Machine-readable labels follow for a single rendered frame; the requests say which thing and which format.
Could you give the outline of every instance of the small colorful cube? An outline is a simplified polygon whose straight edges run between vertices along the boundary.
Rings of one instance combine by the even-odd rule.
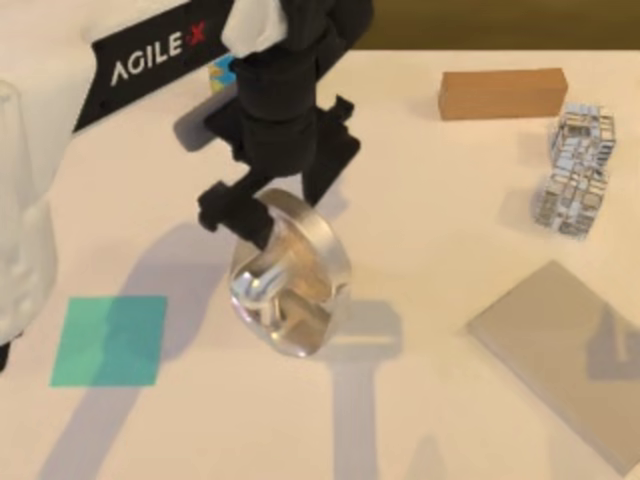
[[[209,83],[212,94],[224,90],[236,81],[235,74],[229,68],[232,60],[233,55],[229,53],[209,64]]]

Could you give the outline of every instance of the teal square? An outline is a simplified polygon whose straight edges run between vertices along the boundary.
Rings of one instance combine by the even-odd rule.
[[[166,308],[166,297],[72,298],[51,386],[154,385]]]

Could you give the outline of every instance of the dark yellow wall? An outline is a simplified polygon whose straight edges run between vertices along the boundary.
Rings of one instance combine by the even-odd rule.
[[[640,0],[374,0],[364,49],[638,49]]]

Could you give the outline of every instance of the brown rectangular block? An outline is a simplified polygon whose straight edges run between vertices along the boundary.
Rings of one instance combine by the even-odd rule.
[[[568,88],[561,68],[445,72],[438,106],[443,120],[554,117]]]

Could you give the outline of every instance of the red x letter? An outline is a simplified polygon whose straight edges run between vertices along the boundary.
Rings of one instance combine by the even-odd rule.
[[[190,46],[193,47],[198,43],[204,42],[204,25],[204,22],[191,25],[191,33],[187,35],[187,43]]]

